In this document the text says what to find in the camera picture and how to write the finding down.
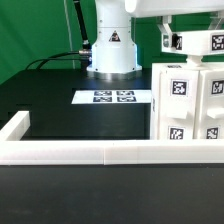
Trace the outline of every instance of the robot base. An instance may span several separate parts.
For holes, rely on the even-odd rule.
[[[140,77],[142,70],[135,70],[128,73],[101,73],[95,71],[88,71],[87,76],[90,78],[104,79],[104,80],[127,80]]]

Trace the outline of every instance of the white block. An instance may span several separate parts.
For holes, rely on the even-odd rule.
[[[145,141],[138,144],[138,164],[223,163],[223,140]]]
[[[200,80],[194,137],[224,138],[224,69],[201,71]]]
[[[106,141],[2,142],[1,165],[104,164]]]
[[[153,66],[151,139],[192,139],[199,72],[184,64]]]
[[[20,140],[29,127],[29,111],[19,111],[0,131],[0,141]]]
[[[224,63],[156,64],[152,79],[151,139],[224,138]]]
[[[178,42],[175,47],[165,47],[162,34],[162,51],[186,55],[216,55],[224,53],[224,31],[223,30],[203,30],[175,33]]]

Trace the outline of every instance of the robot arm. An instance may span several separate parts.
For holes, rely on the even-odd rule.
[[[125,0],[125,9],[133,17],[153,17],[213,12],[224,8],[222,0]]]
[[[224,53],[224,2],[222,0],[125,0],[125,9],[133,17],[158,16],[158,27],[162,34],[162,51],[186,54],[189,62],[200,65],[204,55]],[[169,24],[172,15],[212,12],[209,30],[172,32]]]

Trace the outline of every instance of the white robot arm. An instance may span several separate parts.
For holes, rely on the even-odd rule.
[[[125,9],[133,17],[152,17],[219,11],[222,0],[125,0]]]

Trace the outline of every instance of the white panel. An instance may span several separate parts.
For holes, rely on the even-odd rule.
[[[20,140],[29,127],[29,111],[19,111],[0,131],[0,141]]]

